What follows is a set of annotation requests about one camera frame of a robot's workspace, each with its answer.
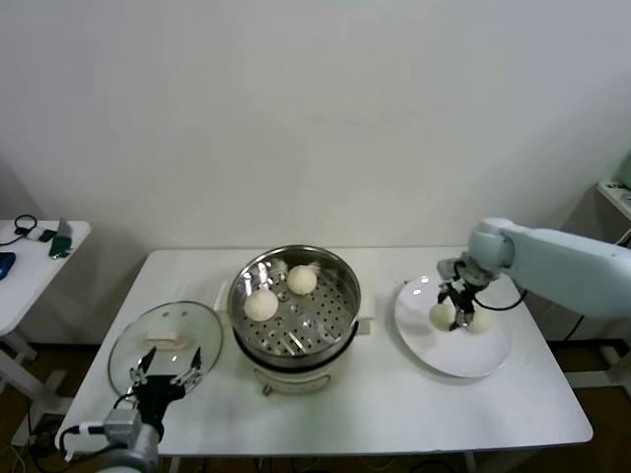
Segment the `pot lid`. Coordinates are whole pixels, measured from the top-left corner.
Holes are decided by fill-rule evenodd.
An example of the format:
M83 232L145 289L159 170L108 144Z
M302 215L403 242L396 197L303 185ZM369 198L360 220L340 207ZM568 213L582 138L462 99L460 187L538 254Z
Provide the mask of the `pot lid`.
M156 347L147 371L180 375L190 368L195 351L201 349L201 372L206 375L219 358L222 326L209 307L194 302L158 305L143 313L119 335L109 354L109 381L118 395L129 392L129 370Z

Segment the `blue object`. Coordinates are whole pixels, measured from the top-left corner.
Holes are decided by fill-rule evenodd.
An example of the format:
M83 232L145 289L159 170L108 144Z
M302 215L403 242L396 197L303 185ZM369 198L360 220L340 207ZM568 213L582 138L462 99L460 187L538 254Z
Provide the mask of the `blue object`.
M16 253L0 253L0 281L7 277L13 263L16 262Z

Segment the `floor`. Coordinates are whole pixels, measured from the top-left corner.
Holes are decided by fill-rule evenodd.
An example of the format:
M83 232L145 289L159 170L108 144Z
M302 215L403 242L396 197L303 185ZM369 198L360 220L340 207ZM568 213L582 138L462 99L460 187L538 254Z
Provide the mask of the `floor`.
M61 386L61 394L73 395L79 388L84 374L90 367L96 350L92 348L37 348L39 356L27 363L28 369L38 378L45 379L53 369L66 369L69 374ZM557 349L555 355L565 371L600 370L605 361L595 348ZM594 440L585 445L546 448L515 471L519 473L555 471L576 473L580 471L628 472L631 471L631 401L618 388L578 390L577 395L592 425ZM27 404L24 397L12 387L0 395L0 448L7 445L18 428ZM476 454L478 460L492 453ZM31 457L25 453L28 472L36 473ZM10 472L15 457L5 449L0 454L0 473ZM64 466L58 454L39 461L47 471L58 472ZM94 472L99 469L99 460L94 459L76 465L71 473ZM169 460L163 467L167 471ZM256 459L252 458L209 458L184 459L180 465L182 473L244 472L256 473ZM332 458L266 458L260 473L337 473L372 472L390 473L450 473L464 472L464 461L460 454L408 455L398 457L332 457Z

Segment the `robotic arm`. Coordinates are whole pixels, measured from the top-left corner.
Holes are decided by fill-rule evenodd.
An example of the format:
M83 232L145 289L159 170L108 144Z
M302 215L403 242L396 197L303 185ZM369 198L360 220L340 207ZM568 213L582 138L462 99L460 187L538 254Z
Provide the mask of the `robotic arm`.
M460 327L472 320L475 294L501 273L527 291L588 317L631 312L631 251L505 219L479 223L469 235L468 251L440 261L438 270L444 280L439 303L451 298Z

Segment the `table leg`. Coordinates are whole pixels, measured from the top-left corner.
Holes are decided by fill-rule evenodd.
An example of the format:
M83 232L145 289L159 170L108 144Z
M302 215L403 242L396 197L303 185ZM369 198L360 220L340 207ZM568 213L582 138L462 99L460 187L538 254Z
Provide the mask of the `table leg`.
M16 333L16 330L8 335L4 335L1 340L16 352L16 358L14 358L14 360L18 365L21 365L24 360L33 361L37 356L37 352L31 348L24 337ZM7 380L0 377L0 394L4 392L7 384Z
M22 333L16 328L13 332L2 337L2 341L9 345L16 354L24 354L24 358L32 362L37 357L37 352L31 348Z
M603 347L600 351L611 367L599 372L566 372L570 385L575 389L620 386L631 397L631 353L620 358L612 347Z
M42 383L16 363L13 358L0 350L0 375L33 401L31 405L33 429L44 414L65 415L68 412L72 398L60 397L56 394L66 375L64 370L55 370L50 374L46 383ZM28 441L29 422L28 418L25 417L11 443L22 446L26 445Z
M49 407L57 407L61 398L35 376L27 372L9 355L0 350L0 375L12 386L33 401L40 401Z

